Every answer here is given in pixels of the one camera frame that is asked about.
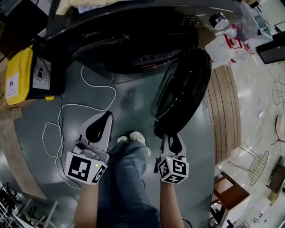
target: white cable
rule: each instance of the white cable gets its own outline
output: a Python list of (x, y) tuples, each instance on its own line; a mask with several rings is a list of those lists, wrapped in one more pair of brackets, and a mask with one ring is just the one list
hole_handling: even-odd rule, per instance
[[(93, 110), (96, 110), (96, 111), (101, 111), (101, 112), (103, 112), (103, 111), (106, 111), (107, 109), (110, 108), (110, 106), (113, 104), (113, 102), (114, 102), (114, 100), (115, 100), (115, 98), (116, 98), (116, 95), (117, 95), (116, 89), (113, 88), (113, 87), (111, 87), (111, 86), (106, 86), (106, 85), (91, 85), (91, 84), (89, 84), (88, 82), (86, 82), (85, 79), (84, 79), (84, 77), (83, 77), (83, 75), (82, 75), (82, 70), (83, 70), (83, 68), (84, 68), (84, 66), (81, 68), (81, 77), (82, 77), (83, 81), (84, 81), (87, 85), (89, 85), (89, 86), (91, 86), (91, 87), (94, 87), (94, 88), (96, 88), (96, 87), (98, 87), (98, 88), (110, 88), (110, 89), (113, 89), (113, 90), (114, 90), (115, 94), (114, 94), (114, 98), (113, 98), (112, 102), (110, 103), (110, 105), (109, 105), (107, 108), (105, 108), (105, 109), (103, 109), (103, 110), (97, 109), (97, 108), (93, 108), (93, 107), (90, 107), (90, 106), (86, 106), (86, 105), (65, 104), (65, 105), (63, 105), (63, 106), (61, 107), (61, 109), (60, 109), (60, 111), (59, 111), (59, 114), (58, 114), (58, 117), (57, 117), (57, 124), (56, 124), (56, 123), (52, 123), (52, 122), (47, 122), (47, 123), (45, 124), (45, 128), (44, 128), (44, 131), (43, 131), (43, 134), (42, 134), (42, 142), (43, 142), (43, 144), (44, 144), (45, 151), (47, 152), (47, 154), (48, 154), (49, 156), (55, 158), (55, 166), (56, 166), (56, 168), (57, 168), (58, 174), (61, 176), (61, 178), (62, 178), (69, 186), (71, 186), (71, 187), (73, 187), (73, 188), (78, 188), (78, 189), (81, 189), (81, 188), (69, 184), (69, 183), (63, 178), (63, 176), (60, 174), (59, 169), (58, 169), (58, 166), (57, 166), (57, 159), (62, 156), (63, 147), (64, 147), (63, 134), (62, 134), (62, 131), (61, 131), (61, 128), (60, 128), (60, 125), (59, 125), (59, 117), (60, 117), (60, 115), (61, 115), (62, 109), (63, 109), (64, 107), (66, 107), (66, 106), (80, 106), (80, 107), (90, 108), (90, 109), (93, 109)], [(48, 152), (48, 150), (47, 150), (47, 148), (46, 148), (46, 146), (45, 146), (44, 134), (45, 134), (46, 126), (47, 126), (48, 124), (57, 126), (58, 129), (59, 129), (59, 134), (60, 134), (60, 138), (61, 138), (61, 145), (59, 146), (59, 148), (58, 148), (58, 150), (57, 150), (57, 155), (56, 155), (56, 156), (55, 156), (55, 155), (51, 155), (51, 154)]]

